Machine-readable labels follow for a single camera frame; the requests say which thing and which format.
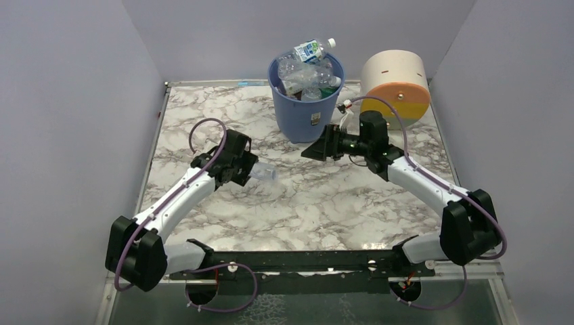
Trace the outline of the bottle purple blue label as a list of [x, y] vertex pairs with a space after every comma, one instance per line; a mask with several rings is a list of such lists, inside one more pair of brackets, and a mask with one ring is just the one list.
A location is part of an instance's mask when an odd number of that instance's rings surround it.
[[277, 181], [278, 172], [273, 165], [256, 162], [250, 170], [249, 177], [260, 181]]

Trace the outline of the green floral label bottle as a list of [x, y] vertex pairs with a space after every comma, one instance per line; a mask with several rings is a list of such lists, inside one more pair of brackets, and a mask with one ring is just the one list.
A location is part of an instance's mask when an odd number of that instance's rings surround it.
[[336, 93], [338, 90], [338, 87], [327, 87], [327, 88], [321, 88], [321, 94], [323, 98], [328, 98], [330, 97], [332, 94]]

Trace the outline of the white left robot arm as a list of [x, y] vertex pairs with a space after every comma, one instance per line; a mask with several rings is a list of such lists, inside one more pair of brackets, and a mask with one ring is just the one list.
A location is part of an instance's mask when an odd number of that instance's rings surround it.
[[145, 211], [111, 225], [105, 267], [114, 273], [118, 291], [133, 286], [152, 290], [166, 275], [199, 269], [207, 247], [193, 240], [167, 245], [183, 218], [222, 185], [244, 186], [258, 161], [249, 136], [226, 131], [222, 144], [193, 159], [171, 189]]

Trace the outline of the clear bottle white cap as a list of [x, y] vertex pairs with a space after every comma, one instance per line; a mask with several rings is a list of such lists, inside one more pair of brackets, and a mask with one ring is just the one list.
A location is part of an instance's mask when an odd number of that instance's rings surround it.
[[339, 87], [342, 79], [331, 70], [314, 64], [291, 59], [278, 61], [278, 77], [281, 81], [290, 81], [306, 87]]

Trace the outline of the upright-lying bottle blue white label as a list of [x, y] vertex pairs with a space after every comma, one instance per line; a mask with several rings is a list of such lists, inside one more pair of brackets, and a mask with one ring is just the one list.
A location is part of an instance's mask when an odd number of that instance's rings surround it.
[[282, 87], [284, 88], [285, 95], [288, 97], [295, 96], [303, 90], [303, 86], [290, 81], [282, 81]]

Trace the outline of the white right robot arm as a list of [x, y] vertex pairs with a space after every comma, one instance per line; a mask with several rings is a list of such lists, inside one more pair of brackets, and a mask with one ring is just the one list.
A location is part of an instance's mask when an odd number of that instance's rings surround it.
[[463, 266], [503, 243], [490, 195], [453, 186], [411, 160], [390, 143], [381, 113], [361, 113], [357, 135], [335, 124], [326, 125], [301, 153], [303, 158], [319, 161], [344, 155], [362, 157], [373, 174], [407, 190], [441, 217], [438, 232], [414, 236], [393, 247], [403, 263], [448, 260]]

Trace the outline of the clear bottle white green label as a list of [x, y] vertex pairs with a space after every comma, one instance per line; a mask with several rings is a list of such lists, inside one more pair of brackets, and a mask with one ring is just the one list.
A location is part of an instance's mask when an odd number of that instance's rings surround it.
[[314, 102], [322, 99], [322, 92], [317, 87], [306, 87], [301, 91], [302, 102]]

